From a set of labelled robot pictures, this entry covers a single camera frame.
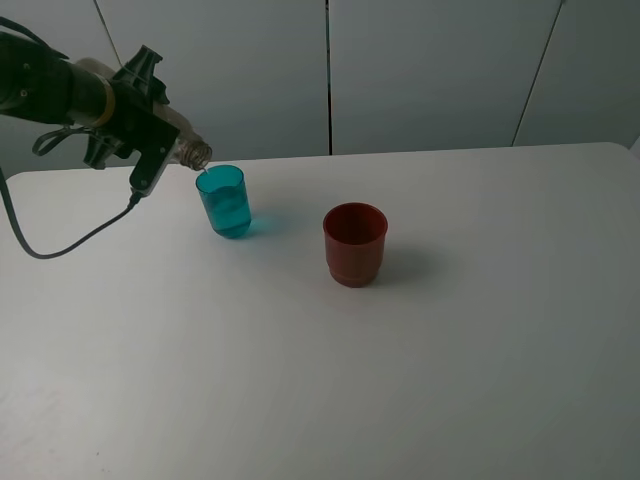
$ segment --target cup rim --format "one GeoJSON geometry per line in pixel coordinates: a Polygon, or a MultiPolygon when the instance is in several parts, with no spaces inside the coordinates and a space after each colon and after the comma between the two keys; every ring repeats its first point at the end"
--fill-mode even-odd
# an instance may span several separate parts
{"type": "Polygon", "coordinates": [[[324,216],[324,220],[322,221],[322,229],[324,230],[324,233],[325,233],[325,235],[327,237],[329,237],[334,242],[339,243],[340,245],[345,245],[345,246],[353,247],[353,248],[365,248],[365,247],[368,247],[369,245],[379,241],[381,238],[383,238],[387,234],[387,230],[389,230],[389,222],[387,221],[387,217],[385,216],[385,214],[382,213],[382,211],[379,208],[376,208],[373,205],[370,205],[368,203],[363,203],[363,202],[347,202],[347,203],[341,203],[340,205],[336,205],[335,207],[333,207],[331,210],[329,210],[327,212],[327,214],[324,216]],[[327,230],[327,221],[328,221],[329,217],[337,209],[343,208],[343,207],[346,207],[346,206],[349,206],[349,205],[358,205],[359,207],[366,207],[367,209],[372,210],[373,212],[375,212],[382,219],[382,221],[384,223],[384,227],[382,229],[382,233],[380,233],[380,235],[376,236],[373,240],[371,240],[371,241],[369,241],[367,243],[358,243],[358,244],[344,243],[344,242],[341,242],[340,240],[336,239],[333,235],[331,235],[329,233],[329,231],[327,230]]]}
{"type": "Polygon", "coordinates": [[[198,180],[200,180],[200,177],[202,177],[203,175],[209,175],[209,172],[211,170],[215,170],[216,168],[231,168],[232,170],[236,170],[238,172],[240,172],[240,180],[238,180],[238,183],[235,185],[229,185],[231,188],[237,188],[240,185],[242,185],[242,182],[244,182],[244,172],[242,171],[242,169],[236,167],[235,165],[215,165],[211,168],[205,168],[197,177],[196,177],[196,188],[198,189],[198,191],[200,193],[204,193],[205,195],[210,195],[213,192],[215,192],[215,190],[209,192],[206,190],[203,190],[202,188],[200,188],[200,186],[198,185],[198,180]]]}

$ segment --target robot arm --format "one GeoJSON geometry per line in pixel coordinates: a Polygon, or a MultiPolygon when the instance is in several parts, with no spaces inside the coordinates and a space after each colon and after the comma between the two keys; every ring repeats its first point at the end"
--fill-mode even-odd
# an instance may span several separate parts
{"type": "Polygon", "coordinates": [[[30,255],[63,255],[122,218],[151,193],[170,160],[193,170],[203,169],[211,160],[211,148],[184,117],[167,107],[166,87],[154,76],[162,57],[151,49],[143,46],[119,71],[106,67],[102,70],[108,75],[102,76],[97,73],[98,62],[94,68],[86,68],[90,61],[69,63],[64,54],[11,20],[0,17],[0,27],[21,35],[0,32],[0,114],[62,125],[36,141],[36,155],[45,155],[73,134],[88,135],[84,163],[95,169],[104,169],[111,155],[128,158],[134,150],[141,153],[129,177],[132,196],[127,209],[68,249],[49,255],[35,253],[24,240],[0,170],[11,226],[30,255]]]}

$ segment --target blue cup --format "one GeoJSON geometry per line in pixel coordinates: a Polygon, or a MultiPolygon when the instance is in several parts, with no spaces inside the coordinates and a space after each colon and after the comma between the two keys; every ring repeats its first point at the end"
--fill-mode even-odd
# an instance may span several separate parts
{"type": "Polygon", "coordinates": [[[218,165],[205,170],[196,187],[214,232],[224,238],[238,238],[249,230],[251,210],[242,170],[218,165]]]}

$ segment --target blue liquid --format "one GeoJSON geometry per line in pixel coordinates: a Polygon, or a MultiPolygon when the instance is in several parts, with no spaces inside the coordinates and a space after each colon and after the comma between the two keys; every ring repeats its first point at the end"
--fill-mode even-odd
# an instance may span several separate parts
{"type": "Polygon", "coordinates": [[[213,230],[225,238],[244,235],[251,225],[251,210],[242,170],[218,165],[205,170],[196,187],[213,230]]]}
{"type": "Polygon", "coordinates": [[[251,210],[244,189],[218,188],[207,195],[205,208],[213,230],[222,237],[238,238],[251,225],[251,210]]]}

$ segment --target black cable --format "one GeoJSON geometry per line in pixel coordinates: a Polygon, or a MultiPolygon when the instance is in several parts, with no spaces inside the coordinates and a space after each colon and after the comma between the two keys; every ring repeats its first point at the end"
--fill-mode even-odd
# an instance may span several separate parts
{"type": "Polygon", "coordinates": [[[133,193],[131,195],[131,198],[129,198],[129,205],[127,205],[127,208],[125,208],[124,211],[122,211],[121,213],[119,213],[118,215],[113,217],[111,220],[109,220],[108,222],[103,223],[99,227],[97,227],[94,230],[90,231],[84,237],[82,237],[80,240],[78,240],[76,243],[74,243],[73,245],[70,245],[69,247],[65,248],[64,250],[60,250],[59,252],[55,252],[55,253],[48,253],[48,254],[42,255],[41,253],[35,252],[29,246],[29,244],[27,243],[27,240],[24,238],[24,235],[22,234],[22,230],[20,230],[20,224],[18,223],[18,218],[16,217],[16,212],[15,212],[15,210],[13,208],[13,202],[11,201],[11,195],[9,194],[9,187],[7,186],[7,180],[4,177],[4,173],[2,172],[2,168],[0,168],[0,193],[2,194],[2,201],[4,203],[4,208],[7,211],[7,216],[9,217],[9,223],[11,224],[11,229],[13,230],[13,233],[16,236],[16,239],[18,240],[18,243],[20,244],[20,246],[23,248],[23,250],[25,252],[27,252],[33,258],[37,258],[39,260],[47,260],[47,259],[50,259],[50,258],[61,257],[62,255],[65,255],[65,254],[69,253],[70,251],[75,250],[77,247],[82,245],[84,242],[89,240],[91,237],[93,237],[94,235],[100,233],[102,230],[104,230],[105,228],[109,227],[110,225],[113,225],[118,220],[120,220],[122,217],[124,217],[127,213],[129,213],[131,210],[133,210],[133,207],[135,207],[138,204],[138,202],[140,202],[140,199],[142,198],[141,194],[139,194],[137,192],[133,193]]]}

